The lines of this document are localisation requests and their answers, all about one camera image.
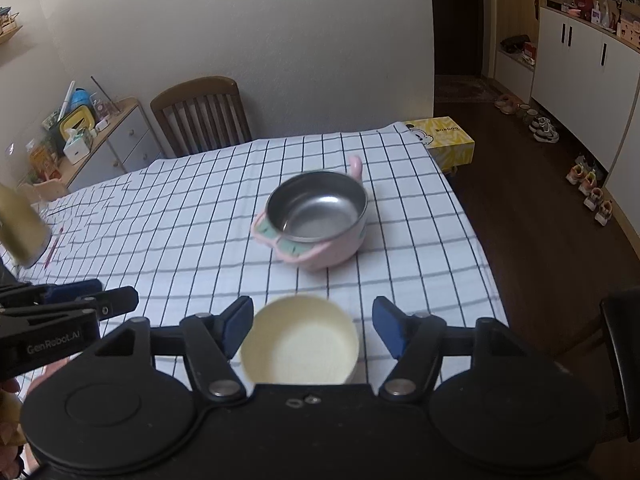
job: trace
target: wooden floor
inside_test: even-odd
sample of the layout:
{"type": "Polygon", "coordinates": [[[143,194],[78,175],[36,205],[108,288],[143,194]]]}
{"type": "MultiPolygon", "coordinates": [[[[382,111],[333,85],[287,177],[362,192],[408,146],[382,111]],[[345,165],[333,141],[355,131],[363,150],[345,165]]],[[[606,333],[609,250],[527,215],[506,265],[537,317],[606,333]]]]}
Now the wooden floor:
{"type": "MultiPolygon", "coordinates": [[[[609,291],[640,285],[640,260],[618,224],[597,224],[565,180],[580,149],[573,137],[536,142],[493,104],[436,104],[434,116],[452,117],[476,141],[473,162],[450,182],[516,333],[552,352],[596,315],[609,291]]],[[[607,381],[612,391],[606,354],[591,359],[586,374],[584,363],[575,365],[576,374],[589,384],[607,381]]],[[[591,466],[607,480],[640,478],[640,444],[600,445],[591,466]]]]}

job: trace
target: drawer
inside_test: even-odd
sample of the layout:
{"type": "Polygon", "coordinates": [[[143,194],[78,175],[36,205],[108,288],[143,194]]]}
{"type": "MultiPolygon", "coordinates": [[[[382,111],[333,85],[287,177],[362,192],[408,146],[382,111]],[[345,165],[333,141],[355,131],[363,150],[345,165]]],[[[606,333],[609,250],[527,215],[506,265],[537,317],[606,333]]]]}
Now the drawer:
{"type": "Polygon", "coordinates": [[[126,160],[148,129],[142,110],[139,106],[134,108],[109,136],[109,143],[120,160],[126,160]]]}
{"type": "Polygon", "coordinates": [[[133,149],[131,154],[124,161],[124,169],[127,173],[141,170],[151,164],[161,154],[160,146],[156,142],[154,133],[148,130],[142,140],[133,149]]]}
{"type": "Polygon", "coordinates": [[[107,142],[104,142],[98,150],[89,155],[89,160],[80,170],[80,173],[67,186],[69,191],[77,191],[83,187],[92,186],[125,174],[118,158],[113,153],[107,142]]]}

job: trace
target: yellow tissue box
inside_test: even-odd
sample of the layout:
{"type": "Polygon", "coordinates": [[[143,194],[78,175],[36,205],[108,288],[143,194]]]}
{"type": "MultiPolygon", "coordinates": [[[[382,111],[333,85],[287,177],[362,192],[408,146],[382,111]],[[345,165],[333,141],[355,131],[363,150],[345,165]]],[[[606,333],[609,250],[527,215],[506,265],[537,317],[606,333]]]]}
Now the yellow tissue box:
{"type": "Polygon", "coordinates": [[[416,119],[404,124],[415,134],[442,171],[469,164],[476,143],[451,117],[416,119]]]}

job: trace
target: grid pattern tablecloth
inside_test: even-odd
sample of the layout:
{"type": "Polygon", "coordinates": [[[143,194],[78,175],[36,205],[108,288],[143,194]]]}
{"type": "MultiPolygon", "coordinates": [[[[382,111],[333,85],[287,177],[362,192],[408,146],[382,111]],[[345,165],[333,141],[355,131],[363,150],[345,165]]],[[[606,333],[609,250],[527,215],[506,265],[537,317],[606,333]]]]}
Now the grid pattern tablecloth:
{"type": "MultiPolygon", "coordinates": [[[[354,381],[375,389],[395,364],[372,326],[375,297],[386,296],[407,313],[437,314],[452,326],[473,326],[484,316],[506,322],[466,215],[402,123],[156,160],[146,170],[57,200],[47,222],[54,238],[63,227],[52,261],[45,269],[47,250],[20,279],[132,285],[140,304],[130,316],[146,316],[152,325],[177,324],[197,312],[218,314],[240,294],[254,300],[256,311],[287,294],[326,296],[350,314],[360,334],[354,381]],[[309,273],[277,261],[250,238],[252,219],[279,183],[300,171],[347,171],[351,154],[362,158],[373,199],[356,256],[309,273]]],[[[104,332],[123,320],[103,322],[104,332]]],[[[232,364],[241,375],[237,358],[232,364]]],[[[468,366],[469,358],[445,358],[441,379],[468,366]]],[[[158,358],[157,368],[188,383],[181,358],[158,358]]],[[[22,378],[23,386],[38,374],[22,378]]]]}

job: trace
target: dark door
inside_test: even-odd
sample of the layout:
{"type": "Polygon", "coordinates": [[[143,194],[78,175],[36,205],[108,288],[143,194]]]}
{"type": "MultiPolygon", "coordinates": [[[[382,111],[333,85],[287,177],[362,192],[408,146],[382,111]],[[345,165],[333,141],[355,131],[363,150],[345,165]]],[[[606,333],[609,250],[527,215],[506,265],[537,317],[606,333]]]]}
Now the dark door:
{"type": "Polygon", "coordinates": [[[437,75],[480,75],[482,0],[433,0],[437,75]]]}

